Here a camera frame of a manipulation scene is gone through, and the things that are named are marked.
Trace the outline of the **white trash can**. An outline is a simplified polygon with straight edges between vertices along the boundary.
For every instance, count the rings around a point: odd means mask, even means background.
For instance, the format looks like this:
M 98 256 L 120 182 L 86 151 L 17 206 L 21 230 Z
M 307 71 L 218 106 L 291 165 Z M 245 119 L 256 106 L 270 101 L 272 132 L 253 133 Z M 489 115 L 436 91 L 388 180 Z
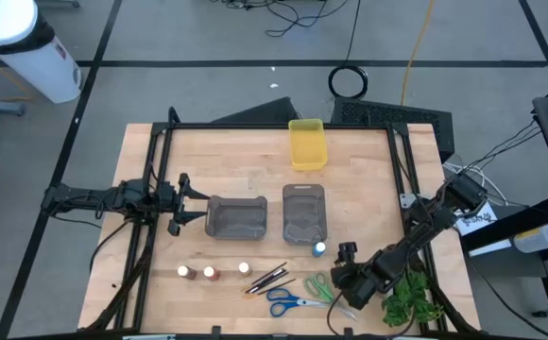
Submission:
M 80 96 L 81 69 L 35 0 L 0 0 L 0 60 L 55 104 Z

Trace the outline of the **green artificial plant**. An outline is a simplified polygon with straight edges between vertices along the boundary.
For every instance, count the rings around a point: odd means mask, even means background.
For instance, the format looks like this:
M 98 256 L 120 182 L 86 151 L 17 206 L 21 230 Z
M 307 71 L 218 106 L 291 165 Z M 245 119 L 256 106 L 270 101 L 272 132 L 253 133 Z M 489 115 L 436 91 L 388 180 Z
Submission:
M 393 288 L 393 293 L 382 302 L 384 323 L 389 327 L 400 327 L 411 320 L 429 323 L 442 317 L 443 308 L 428 300 L 428 289 L 426 275 L 409 270 Z

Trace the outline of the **white box with print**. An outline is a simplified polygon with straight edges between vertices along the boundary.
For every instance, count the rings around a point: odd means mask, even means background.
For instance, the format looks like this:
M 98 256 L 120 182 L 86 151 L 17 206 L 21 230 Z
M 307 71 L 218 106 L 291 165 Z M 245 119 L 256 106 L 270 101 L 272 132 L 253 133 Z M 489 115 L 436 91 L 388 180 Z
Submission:
M 489 224 L 492 224 L 496 220 L 497 216 L 495 212 L 493 211 L 492 207 L 488 203 L 486 203 L 478 212 L 478 214 L 468 218 L 459 218 L 455 222 L 454 228 L 461 236 L 465 236 L 469 233 L 482 229 Z M 470 258 L 472 258 L 510 247 L 512 247 L 511 242 L 508 239 L 504 239 L 502 241 L 487 246 L 482 246 L 474 250 L 469 250 L 468 255 Z

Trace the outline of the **blue handled scissors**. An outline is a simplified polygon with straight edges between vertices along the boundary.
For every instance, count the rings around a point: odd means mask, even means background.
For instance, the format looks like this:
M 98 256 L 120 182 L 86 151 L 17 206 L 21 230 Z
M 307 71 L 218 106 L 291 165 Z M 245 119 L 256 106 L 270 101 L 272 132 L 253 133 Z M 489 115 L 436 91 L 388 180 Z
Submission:
M 305 299 L 291 294 L 287 289 L 274 288 L 266 293 L 266 298 L 271 302 L 269 312 L 273 317 L 281 317 L 288 310 L 298 307 L 326 308 L 328 303 L 312 299 Z

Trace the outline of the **yellow plastic bin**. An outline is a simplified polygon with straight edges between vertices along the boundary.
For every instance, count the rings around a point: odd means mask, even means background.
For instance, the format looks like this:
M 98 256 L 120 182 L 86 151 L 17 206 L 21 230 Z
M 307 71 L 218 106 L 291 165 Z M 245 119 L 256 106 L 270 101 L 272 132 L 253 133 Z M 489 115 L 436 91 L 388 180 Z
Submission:
M 292 167 L 317 171 L 328 161 L 324 124 L 320 119 L 298 119 L 288 123 Z

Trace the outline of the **narrow grey plastic tray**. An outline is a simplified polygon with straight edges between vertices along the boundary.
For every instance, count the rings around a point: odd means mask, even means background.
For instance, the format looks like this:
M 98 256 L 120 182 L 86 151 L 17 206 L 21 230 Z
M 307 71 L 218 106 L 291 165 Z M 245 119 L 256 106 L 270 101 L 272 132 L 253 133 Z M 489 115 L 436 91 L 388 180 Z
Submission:
M 328 237 L 324 188 L 319 184 L 283 187 L 283 239 L 296 246 L 324 242 Z

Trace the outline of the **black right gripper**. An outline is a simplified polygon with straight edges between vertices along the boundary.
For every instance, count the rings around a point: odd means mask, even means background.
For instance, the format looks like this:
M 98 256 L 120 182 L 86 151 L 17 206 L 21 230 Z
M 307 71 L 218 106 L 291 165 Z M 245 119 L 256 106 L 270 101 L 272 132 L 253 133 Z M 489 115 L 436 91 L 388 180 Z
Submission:
M 362 310 L 376 291 L 387 290 L 387 280 L 383 273 L 380 257 L 371 257 L 364 263 L 354 261 L 357 252 L 355 242 L 338 245 L 337 259 L 331 269 L 334 286 L 344 289 L 344 298 L 352 308 Z M 356 284 L 366 281 L 369 284 Z

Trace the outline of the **wide grey plastic tray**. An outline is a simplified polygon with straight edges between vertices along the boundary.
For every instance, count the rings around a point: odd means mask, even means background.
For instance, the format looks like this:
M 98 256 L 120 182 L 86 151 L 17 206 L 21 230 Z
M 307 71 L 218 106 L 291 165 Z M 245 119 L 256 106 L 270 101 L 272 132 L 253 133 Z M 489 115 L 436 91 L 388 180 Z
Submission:
M 216 240 L 261 241 L 267 230 L 267 200 L 213 195 L 207 206 L 205 233 Z

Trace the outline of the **grey device yellow label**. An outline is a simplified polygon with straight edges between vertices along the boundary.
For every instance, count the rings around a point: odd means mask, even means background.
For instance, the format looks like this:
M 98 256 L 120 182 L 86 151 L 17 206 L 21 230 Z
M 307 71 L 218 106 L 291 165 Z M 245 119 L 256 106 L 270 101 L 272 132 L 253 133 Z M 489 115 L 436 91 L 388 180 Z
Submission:
M 548 249 L 548 224 L 515 235 L 513 244 L 522 253 Z

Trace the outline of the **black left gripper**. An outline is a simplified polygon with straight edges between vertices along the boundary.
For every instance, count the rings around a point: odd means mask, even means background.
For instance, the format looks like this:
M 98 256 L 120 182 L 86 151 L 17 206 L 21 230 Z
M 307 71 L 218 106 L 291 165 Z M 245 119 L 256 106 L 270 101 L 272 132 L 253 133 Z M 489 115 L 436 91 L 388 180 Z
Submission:
M 187 212 L 185 210 L 185 198 L 210 198 L 208 195 L 204 195 L 192 188 L 190 185 L 190 179 L 186 173 L 180 174 L 178 185 L 179 188 L 175 189 L 167 181 L 155 194 L 157 199 L 157 211 L 159 213 L 173 214 L 173 217 L 169 221 L 167 227 L 167 231 L 172 236 L 180 235 L 181 226 L 185 226 L 187 223 L 207 215 L 206 212 Z

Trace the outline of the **green handled scissors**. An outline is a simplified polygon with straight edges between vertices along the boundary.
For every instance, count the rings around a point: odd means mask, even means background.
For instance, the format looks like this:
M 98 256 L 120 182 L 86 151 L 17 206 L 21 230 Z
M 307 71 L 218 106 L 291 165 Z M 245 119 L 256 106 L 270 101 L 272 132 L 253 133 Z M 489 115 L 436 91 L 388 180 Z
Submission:
M 318 298 L 329 304 L 334 302 L 334 293 L 329 284 L 329 280 L 323 272 L 307 277 L 303 280 L 303 286 L 307 293 L 313 298 Z M 337 301 L 335 306 L 348 318 L 356 320 L 357 317 L 345 304 Z

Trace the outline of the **black flat panel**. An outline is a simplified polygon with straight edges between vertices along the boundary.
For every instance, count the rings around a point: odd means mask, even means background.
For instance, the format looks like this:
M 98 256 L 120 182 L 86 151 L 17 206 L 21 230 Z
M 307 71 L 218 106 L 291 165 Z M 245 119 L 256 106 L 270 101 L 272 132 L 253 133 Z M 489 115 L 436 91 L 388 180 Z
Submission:
M 215 123 L 288 123 L 299 119 L 300 116 L 293 106 L 291 99 L 286 96 L 269 101 L 259 106 L 238 111 L 214 120 Z

